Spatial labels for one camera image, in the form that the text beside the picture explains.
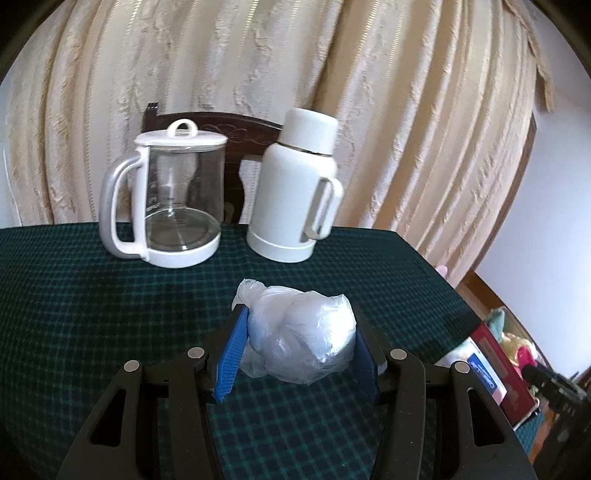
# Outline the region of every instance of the kettle lid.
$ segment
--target kettle lid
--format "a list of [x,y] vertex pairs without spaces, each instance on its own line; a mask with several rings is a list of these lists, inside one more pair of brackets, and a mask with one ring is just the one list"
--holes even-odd
[[[188,130],[179,127],[187,125]],[[139,134],[136,145],[141,147],[193,147],[201,151],[215,150],[228,141],[225,135],[199,130],[195,122],[187,118],[176,120],[166,130],[154,130]]]

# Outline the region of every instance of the chair backrest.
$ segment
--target chair backrest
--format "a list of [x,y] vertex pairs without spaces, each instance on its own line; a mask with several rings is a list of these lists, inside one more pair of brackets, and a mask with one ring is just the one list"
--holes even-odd
[[224,204],[227,208],[228,223],[238,223],[244,207],[244,186],[238,171],[245,155],[262,155],[265,149],[275,143],[281,132],[281,125],[254,118],[225,112],[179,112],[158,114],[158,103],[149,103],[144,112],[142,132],[164,130],[181,118],[195,122],[201,130],[226,135],[226,161],[224,171]]

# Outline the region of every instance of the kettle handle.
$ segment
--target kettle handle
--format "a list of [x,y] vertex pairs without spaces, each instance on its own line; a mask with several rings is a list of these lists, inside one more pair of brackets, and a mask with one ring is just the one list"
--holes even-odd
[[[119,258],[147,259],[145,246],[145,195],[140,195],[147,181],[148,163],[140,151],[118,158],[107,169],[100,192],[99,233],[105,248]],[[119,188],[124,175],[138,168],[133,189],[133,225],[135,242],[122,242],[117,236],[115,214]]]

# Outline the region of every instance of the box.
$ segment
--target box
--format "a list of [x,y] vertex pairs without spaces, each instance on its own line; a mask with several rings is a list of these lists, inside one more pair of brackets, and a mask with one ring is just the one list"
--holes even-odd
[[519,376],[505,352],[493,337],[488,327],[481,323],[470,336],[486,356],[507,390],[501,408],[514,429],[521,425],[540,405]]
[[496,404],[500,405],[507,390],[472,338],[468,337],[459,346],[442,357],[436,365],[449,368],[453,362],[457,362],[458,360],[462,360],[470,365],[488,390],[488,393],[495,399]]

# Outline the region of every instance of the metal screw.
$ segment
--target metal screw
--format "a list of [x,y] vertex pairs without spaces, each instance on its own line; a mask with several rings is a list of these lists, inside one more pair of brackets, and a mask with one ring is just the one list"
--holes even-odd
[[193,348],[189,349],[187,355],[189,358],[201,358],[203,355],[205,355],[205,350],[203,350],[203,348],[200,346],[194,346]]
[[467,374],[470,371],[470,365],[468,365],[466,362],[457,362],[456,370],[461,374]]
[[407,357],[407,353],[401,348],[395,348],[390,351],[390,356],[395,360],[404,360]]
[[139,362],[137,360],[129,360],[125,362],[123,368],[126,372],[135,372],[139,368]]

